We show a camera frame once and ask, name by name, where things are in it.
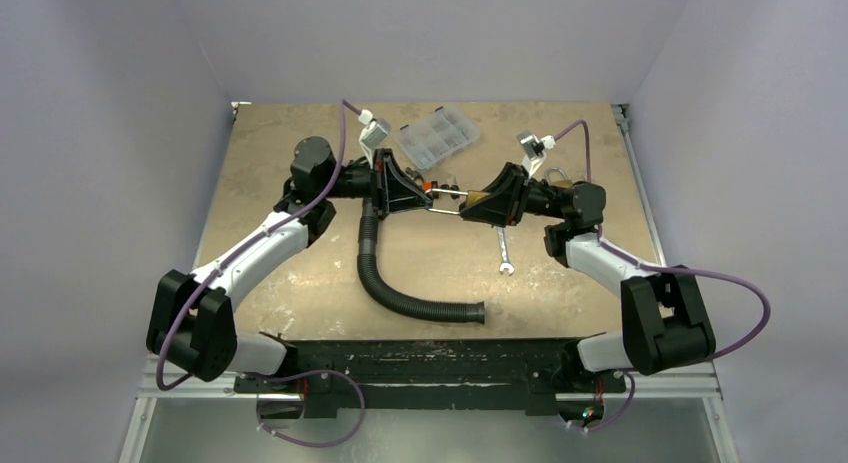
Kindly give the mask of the brass padlock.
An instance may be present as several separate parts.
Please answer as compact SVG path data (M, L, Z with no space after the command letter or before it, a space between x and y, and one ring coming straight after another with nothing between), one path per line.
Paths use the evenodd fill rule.
M462 200L462 203L465 206L470 206L478 202L479 200L490 195L489 192L484 191L463 191L463 190L453 190L450 188L441 188L441 187L430 187L424 190L424 193L428 195L432 200L436 199L436 195L448 195L448 196L456 196L458 199ZM459 210L448 210L448 209L439 209L434 206L430 206L427 208L427 211L437 213L437 214L445 214L445 215L459 215Z
M560 167L549 167L544 171L544 179L550 186L559 188L570 188L573 186L573 181L568 174Z

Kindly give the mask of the black keys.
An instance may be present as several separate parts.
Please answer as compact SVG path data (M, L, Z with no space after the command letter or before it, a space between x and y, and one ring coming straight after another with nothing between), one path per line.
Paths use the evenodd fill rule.
M439 184L439 188L443 190L451 190L451 191L459 191L460 186L457 182L457 179L454 176L445 179L443 182Z

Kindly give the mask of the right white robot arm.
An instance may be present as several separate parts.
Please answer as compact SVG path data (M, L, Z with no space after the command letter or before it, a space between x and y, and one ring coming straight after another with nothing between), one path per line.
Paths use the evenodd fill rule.
M497 227L515 226L527 214L556 219L544 229L548 256L618 298L620 331L581 339L577 353L561 364L564 382L576 390L588 388L602 371L652 375L705 361L716 351L695 276L685 267L656 269L605 239L606 203L605 189L595 183L537 180L507 163L458 206L461 219Z

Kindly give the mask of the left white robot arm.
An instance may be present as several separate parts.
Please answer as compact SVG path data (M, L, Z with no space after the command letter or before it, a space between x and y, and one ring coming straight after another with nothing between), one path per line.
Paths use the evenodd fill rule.
M227 371L259 374L272 391L297 382L291 345L269 335L237 333L243 300L290 258L312 246L336 215L335 198L363 199L378 215L429 209L432 198L398 166L389 149L349 163L318 136L295 147L284 194L246 237L190 272L171 270L158 282L146 345L157 356L156 384L171 390L165 366L206 382Z

